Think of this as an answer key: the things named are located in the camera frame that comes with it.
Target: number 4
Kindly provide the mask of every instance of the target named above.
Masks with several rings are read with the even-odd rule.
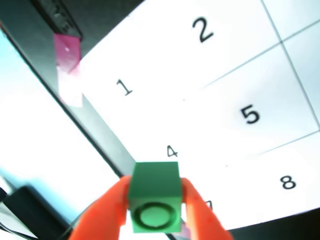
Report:
[[[178,157],[178,153],[175,152],[170,145],[168,145],[168,146],[166,147],[166,151],[167,151],[168,157],[171,157],[171,156],[173,156],[173,155],[175,155],[176,157]]]

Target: pink tape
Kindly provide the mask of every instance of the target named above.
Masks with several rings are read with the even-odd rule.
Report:
[[[53,36],[58,76],[58,93],[67,105],[82,107],[83,94],[80,75],[80,38],[62,34]]]

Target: number 5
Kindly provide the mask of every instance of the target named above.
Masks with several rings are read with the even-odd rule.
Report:
[[[251,104],[251,105],[246,106],[246,107],[244,107],[244,108],[241,109],[241,112],[242,112],[244,118],[248,118],[250,115],[254,115],[254,116],[255,116],[255,119],[254,119],[254,120],[252,120],[252,121],[250,121],[250,120],[247,121],[248,124],[254,124],[254,123],[256,123],[256,122],[260,119],[260,116],[259,116],[259,114],[258,114],[256,111],[250,111],[250,112],[246,113],[246,110],[248,110],[249,108],[252,108],[252,107],[253,107],[253,105]]]

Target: dark object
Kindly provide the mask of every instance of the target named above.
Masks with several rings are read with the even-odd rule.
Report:
[[[30,1],[55,33],[82,38],[75,21],[60,0]]]
[[[5,190],[2,189],[2,187],[0,187],[0,202],[2,202],[7,196],[7,193]]]
[[[23,186],[3,200],[4,205],[41,240],[56,240],[69,225],[31,187]]]
[[[234,240],[319,240],[320,208],[230,230]]]

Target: number 1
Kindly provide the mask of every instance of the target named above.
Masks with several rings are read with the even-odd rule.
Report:
[[[126,86],[124,85],[124,83],[123,83],[120,79],[118,80],[118,82],[117,82],[116,84],[117,84],[117,85],[118,85],[118,84],[121,84],[121,85],[122,85],[122,87],[126,90],[126,94],[125,94],[126,96],[127,96],[128,94],[132,93],[132,90],[129,91],[129,90],[126,88]]]

